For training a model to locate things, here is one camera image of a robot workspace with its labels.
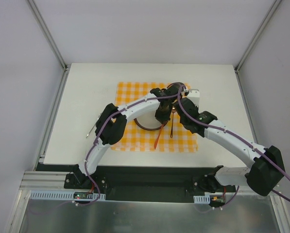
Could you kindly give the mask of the copper spoon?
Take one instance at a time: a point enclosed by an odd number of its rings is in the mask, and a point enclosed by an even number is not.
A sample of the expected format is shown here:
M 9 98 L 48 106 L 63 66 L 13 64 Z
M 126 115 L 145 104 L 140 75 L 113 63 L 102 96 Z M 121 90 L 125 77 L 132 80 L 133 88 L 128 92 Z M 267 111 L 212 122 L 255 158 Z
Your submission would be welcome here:
M 175 107 L 172 107 L 171 110 L 171 132 L 170 132 L 170 138 L 173 138 L 173 122 L 174 122 L 174 114 L 176 113 Z

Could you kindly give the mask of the yellow white checkered cloth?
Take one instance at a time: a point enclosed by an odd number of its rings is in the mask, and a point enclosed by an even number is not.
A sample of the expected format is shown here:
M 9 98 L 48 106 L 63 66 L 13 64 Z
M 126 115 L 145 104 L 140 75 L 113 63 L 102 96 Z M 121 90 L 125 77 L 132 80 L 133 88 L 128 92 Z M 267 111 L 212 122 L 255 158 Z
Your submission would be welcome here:
M 140 83 L 140 82 L 119 82 L 115 105 L 128 104 L 145 96 L 153 88 L 166 88 L 168 83 Z M 138 151 L 138 152 L 196 152 L 198 150 L 197 135 L 187 131 L 180 124 L 180 117 L 174 114 L 173 138 L 170 138 L 171 118 L 164 126 L 154 149 L 154 142 L 158 130 L 147 131 L 140 128 L 134 120 L 127 123 L 122 139 L 111 146 L 115 151 Z

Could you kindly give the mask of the orange chopsticks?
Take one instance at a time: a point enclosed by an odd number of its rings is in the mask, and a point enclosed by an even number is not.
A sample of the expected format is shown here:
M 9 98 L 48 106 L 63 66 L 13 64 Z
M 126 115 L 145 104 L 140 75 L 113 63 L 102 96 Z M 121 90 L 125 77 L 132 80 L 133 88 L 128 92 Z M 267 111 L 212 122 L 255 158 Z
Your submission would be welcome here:
M 159 131 L 158 131 L 157 138 L 156 138 L 156 140 L 155 140 L 155 142 L 154 142 L 154 149 L 157 148 L 158 141 L 159 141 L 159 138 L 160 138 L 160 136 L 161 136 L 161 133 L 162 133 L 163 128 L 164 128 L 164 124 L 161 125 L 161 127 L 160 127 L 160 129 L 159 129 Z

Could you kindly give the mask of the red rimmed cream plate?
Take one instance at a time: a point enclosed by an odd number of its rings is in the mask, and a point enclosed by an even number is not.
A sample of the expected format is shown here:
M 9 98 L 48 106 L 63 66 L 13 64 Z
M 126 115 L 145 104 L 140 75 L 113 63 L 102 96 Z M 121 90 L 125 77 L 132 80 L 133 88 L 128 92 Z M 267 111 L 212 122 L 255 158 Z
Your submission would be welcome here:
M 149 112 L 135 118 L 135 123 L 147 131 L 156 131 L 160 129 L 161 123 L 155 118 L 154 113 Z

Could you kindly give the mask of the metal cup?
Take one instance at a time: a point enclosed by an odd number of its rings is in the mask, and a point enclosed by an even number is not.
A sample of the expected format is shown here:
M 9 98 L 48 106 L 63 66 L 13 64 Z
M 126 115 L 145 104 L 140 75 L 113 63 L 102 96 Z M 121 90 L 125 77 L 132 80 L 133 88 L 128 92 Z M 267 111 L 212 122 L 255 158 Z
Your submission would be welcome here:
M 184 83 L 182 83 L 182 82 L 175 82 L 175 83 L 173 83 L 173 85 L 175 85 L 175 86 L 177 86 L 177 87 L 180 87 L 180 86 L 186 86 Z

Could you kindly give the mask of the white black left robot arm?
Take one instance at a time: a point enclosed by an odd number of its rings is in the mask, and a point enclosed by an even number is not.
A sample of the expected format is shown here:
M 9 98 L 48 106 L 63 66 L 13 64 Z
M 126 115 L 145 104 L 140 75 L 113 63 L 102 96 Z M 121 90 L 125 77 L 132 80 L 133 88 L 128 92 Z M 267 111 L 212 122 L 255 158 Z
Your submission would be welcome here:
M 183 83 L 172 83 L 167 88 L 154 88 L 144 97 L 128 104 L 120 106 L 108 104 L 95 123 L 95 139 L 92 147 L 73 170 L 75 183 L 82 189 L 91 186 L 90 175 L 96 171 L 108 148 L 122 139 L 129 121 L 144 113 L 155 111 L 155 119 L 164 127 L 170 120 L 173 103 L 186 90 Z

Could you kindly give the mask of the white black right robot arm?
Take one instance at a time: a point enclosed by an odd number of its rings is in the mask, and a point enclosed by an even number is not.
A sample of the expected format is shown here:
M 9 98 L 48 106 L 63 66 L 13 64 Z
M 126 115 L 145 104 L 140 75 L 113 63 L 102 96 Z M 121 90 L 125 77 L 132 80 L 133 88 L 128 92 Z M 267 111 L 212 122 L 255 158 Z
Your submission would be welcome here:
M 245 185 L 267 196 L 283 178 L 285 167 L 281 151 L 275 146 L 266 148 L 240 137 L 210 112 L 199 113 L 188 98 L 175 102 L 174 107 L 185 129 L 216 142 L 245 164 L 244 167 L 216 167 L 207 178 L 212 191 L 220 191 L 226 185 Z

